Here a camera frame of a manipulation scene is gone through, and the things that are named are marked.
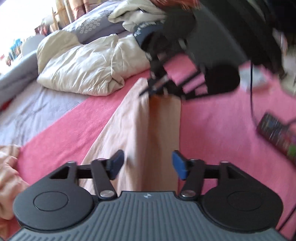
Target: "pink bed sheet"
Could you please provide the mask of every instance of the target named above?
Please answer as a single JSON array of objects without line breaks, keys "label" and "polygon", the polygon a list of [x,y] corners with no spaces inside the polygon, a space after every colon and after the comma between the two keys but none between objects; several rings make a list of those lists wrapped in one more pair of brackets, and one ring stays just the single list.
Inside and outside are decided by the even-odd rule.
[{"label": "pink bed sheet", "polygon": [[[185,56],[168,64],[170,76],[178,81],[194,65]],[[65,162],[81,163],[131,86],[148,72],[126,81],[126,86],[108,97],[90,97],[67,113],[23,147],[18,162],[20,175],[29,184],[50,173]],[[235,93],[184,102],[181,110],[180,151],[188,158],[200,158],[208,164],[228,160],[277,192],[284,203],[281,221],[296,203],[296,168],[266,141],[258,137],[250,116],[249,94]],[[282,93],[277,81],[268,91],[254,94],[255,115],[272,110],[283,120],[296,116],[296,100]],[[213,187],[206,182],[204,191]],[[10,233],[16,231],[12,222]],[[291,237],[296,215],[283,234]]]}]

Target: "crumpled peach cloth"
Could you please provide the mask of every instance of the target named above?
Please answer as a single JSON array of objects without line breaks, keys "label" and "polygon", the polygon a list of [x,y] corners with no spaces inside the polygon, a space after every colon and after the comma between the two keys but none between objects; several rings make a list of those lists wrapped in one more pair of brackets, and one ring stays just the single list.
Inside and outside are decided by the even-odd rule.
[{"label": "crumpled peach cloth", "polygon": [[28,184],[21,179],[14,169],[20,147],[0,146],[0,236],[6,238],[7,220],[14,217],[12,204],[15,197],[24,191]]},{"label": "crumpled peach cloth", "polygon": [[[121,191],[176,191],[178,177],[172,166],[172,151],[179,149],[181,101],[139,93],[147,80],[139,79],[114,112],[82,165],[97,158],[110,158],[118,149],[125,162],[112,184]],[[80,186],[95,194],[91,179]]]}]

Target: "gray ribbed panel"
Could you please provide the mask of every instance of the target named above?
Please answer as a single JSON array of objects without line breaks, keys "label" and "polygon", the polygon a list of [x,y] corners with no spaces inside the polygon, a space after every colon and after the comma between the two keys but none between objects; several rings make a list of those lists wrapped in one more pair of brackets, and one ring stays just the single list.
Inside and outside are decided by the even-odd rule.
[{"label": "gray ribbed panel", "polygon": [[52,234],[19,231],[13,241],[285,241],[274,229],[239,234],[217,227],[193,202],[178,200],[173,192],[123,192],[101,202],[78,227]]}]

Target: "white logo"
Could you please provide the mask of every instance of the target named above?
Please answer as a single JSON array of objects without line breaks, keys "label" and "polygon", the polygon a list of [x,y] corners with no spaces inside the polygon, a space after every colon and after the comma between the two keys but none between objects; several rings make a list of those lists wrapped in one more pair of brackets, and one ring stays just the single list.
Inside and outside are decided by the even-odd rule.
[{"label": "white logo", "polygon": [[152,197],[152,195],[151,194],[149,194],[149,193],[147,193],[146,195],[144,195],[144,198],[150,198],[150,197]]}]

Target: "cable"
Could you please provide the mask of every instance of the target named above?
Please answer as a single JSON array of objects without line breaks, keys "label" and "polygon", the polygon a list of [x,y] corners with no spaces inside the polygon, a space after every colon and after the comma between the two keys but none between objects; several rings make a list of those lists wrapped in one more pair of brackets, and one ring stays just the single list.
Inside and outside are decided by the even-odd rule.
[{"label": "cable", "polygon": [[251,61],[251,79],[250,79],[250,106],[251,106],[251,115],[252,115],[252,120],[257,127],[258,121],[254,115],[254,109],[253,109],[253,63]]},{"label": "cable", "polygon": [[293,216],[293,214],[296,211],[296,205],[292,209],[292,211],[289,213],[288,217],[285,219],[285,221],[282,223],[282,225],[278,228],[278,232],[280,232],[286,225],[286,223],[290,220],[290,218]]}]

